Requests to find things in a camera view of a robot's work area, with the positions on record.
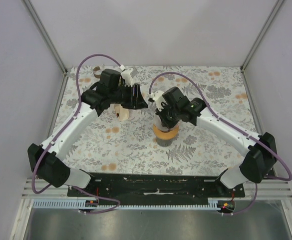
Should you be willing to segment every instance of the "robotic arm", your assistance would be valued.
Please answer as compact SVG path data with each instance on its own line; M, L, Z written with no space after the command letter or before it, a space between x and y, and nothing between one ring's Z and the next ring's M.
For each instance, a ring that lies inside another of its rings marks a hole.
M155 102L157 107L154 124L158 129L169 131L180 120L190 122L219 136L245 157L241 164L226 169L216 179L216 186L220 193L247 181L260 183L277 161L267 150L249 138L252 136L259 139L271 150L277 152L275 139L271 134L259 135L227 120L235 127L247 132L248 137L246 137L216 118L202 99L194 98L189 101L178 87L173 87L166 92L157 91L151 94L150 101Z
M111 104L121 104L125 109L135 110L148 107L141 95L140 85L133 83L132 78L135 73L136 71L133 68L126 69L122 73L112 69L104 70L100 76L100 81L82 93L79 114L74 116L74 111L41 145L37 146L33 143L28 148L31 170L34 171L44 149L51 144L49 151L39 165L37 175L56 188L62 185L85 188L91 179L90 175L79 169L69 168L62 160L82 131ZM56 141L53 141L56 133L63 128L65 129L62 134Z

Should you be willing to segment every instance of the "black panel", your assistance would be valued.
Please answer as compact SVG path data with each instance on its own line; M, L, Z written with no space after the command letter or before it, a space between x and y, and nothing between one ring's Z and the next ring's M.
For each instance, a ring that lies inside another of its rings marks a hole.
M231 198L232 190L220 195L216 189L215 176L171 176L91 173L87 192L102 197L114 198L124 205L206 205L207 198ZM235 197L245 197L243 185L236 188ZM75 189L68 190L69 197L86 197ZM99 201L108 205L108 201Z

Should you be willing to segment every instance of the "gray wall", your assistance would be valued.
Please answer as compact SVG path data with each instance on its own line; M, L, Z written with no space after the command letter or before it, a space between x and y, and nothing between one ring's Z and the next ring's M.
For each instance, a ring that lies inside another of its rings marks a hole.
M292 170L292 0L279 12L246 77L263 129L275 135L278 152Z
M31 1L67 67L91 53L124 65L240 66L276 2ZM104 61L87 64L113 64Z
M9 237L27 147L48 132L62 74L20 0L0 0L0 240Z

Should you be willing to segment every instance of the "orange spot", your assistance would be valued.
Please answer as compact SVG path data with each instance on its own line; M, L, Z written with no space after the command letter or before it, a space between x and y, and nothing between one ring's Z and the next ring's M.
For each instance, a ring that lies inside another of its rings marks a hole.
M242 97L243 99L248 99L248 96L247 96L246 93L241 94L241 97Z
M108 169L111 170L111 171L115 171L116 168L117 168L117 164L115 164L115 163L110 163L108 165Z
M112 132L113 132L114 134L118 133L118 132L119 132L119 127L114 126L114 127L112 128Z

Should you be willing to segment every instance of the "leaf pattern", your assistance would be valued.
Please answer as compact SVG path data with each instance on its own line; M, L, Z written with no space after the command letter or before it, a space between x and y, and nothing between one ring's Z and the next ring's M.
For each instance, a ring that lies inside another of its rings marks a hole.
M83 66L80 70L81 92L98 81L93 75L94 67ZM140 83L146 100L155 76L163 72L182 73L199 86L219 113L255 131L238 67L136 66L136 69L138 74L134 80ZM77 68L69 71L55 128L66 120L78 102L76 71ZM178 86L189 99L200 97L194 86L173 74L156 81L152 91L166 91L173 86ZM150 102L148 105L147 109L130 110L129 119L122 122L117 120L111 106L71 146L65 164L88 172L212 176L243 160L232 146L213 133L185 122L180 123L179 132L170 146L159 146L152 131L156 106Z

